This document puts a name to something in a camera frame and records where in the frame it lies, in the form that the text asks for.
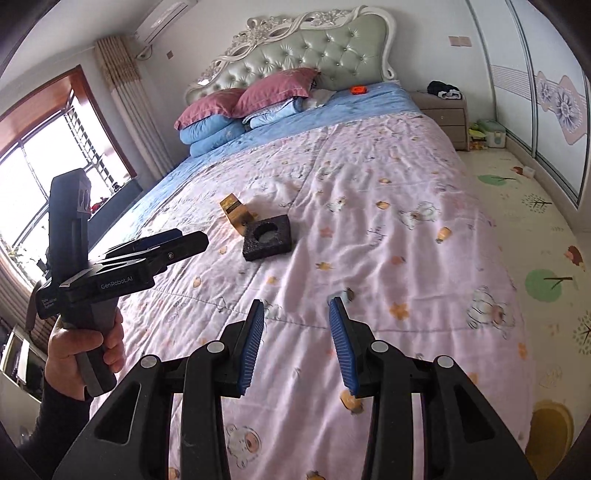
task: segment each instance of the black foam block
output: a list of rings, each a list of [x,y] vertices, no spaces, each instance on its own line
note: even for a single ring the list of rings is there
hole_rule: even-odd
[[[291,225],[287,215],[249,223],[242,255],[247,262],[291,252]]]

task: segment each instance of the sliding wardrobe door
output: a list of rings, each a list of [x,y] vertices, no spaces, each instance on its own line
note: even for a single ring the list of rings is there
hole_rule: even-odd
[[[491,63],[497,120],[532,149],[532,91],[518,29],[503,0],[468,0]]]
[[[583,71],[552,23],[528,0],[511,0],[531,55],[538,110],[538,161],[578,201],[587,159]]]

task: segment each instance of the pink comforter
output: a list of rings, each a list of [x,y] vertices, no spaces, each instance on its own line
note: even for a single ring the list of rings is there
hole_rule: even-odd
[[[219,206],[229,193],[259,218],[289,214],[293,252],[246,262]],[[466,169],[431,119],[385,115],[234,154],[192,177],[142,234],[174,227],[206,232],[210,246],[122,298],[122,375],[145,353],[189,355],[261,299],[252,386],[223,400],[233,479],[361,477],[371,400],[351,411],[340,398],[326,303],[337,292],[351,318],[406,355],[452,356],[525,446],[533,365],[515,289]],[[180,407],[177,398],[174,468]]]

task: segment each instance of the blue bedsheet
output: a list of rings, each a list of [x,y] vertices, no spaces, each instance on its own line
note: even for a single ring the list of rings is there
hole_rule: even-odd
[[[388,113],[419,111],[410,95],[402,87],[391,82],[369,85],[368,92],[364,95],[351,95],[348,90],[337,92],[326,105],[320,108],[298,113],[277,123],[259,127],[205,155],[188,158],[123,215],[95,246],[91,255],[97,256],[110,247],[134,239],[141,226],[158,205],[203,166],[214,163],[223,157],[314,128]]]

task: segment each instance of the hand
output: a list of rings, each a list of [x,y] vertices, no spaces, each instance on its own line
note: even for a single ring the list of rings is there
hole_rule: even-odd
[[[115,326],[103,338],[94,330],[66,330],[58,319],[47,347],[45,379],[59,393],[76,400],[84,400],[84,387],[75,354],[88,352],[105,344],[103,360],[115,374],[125,365],[125,347],[123,345],[123,316],[117,308]]]

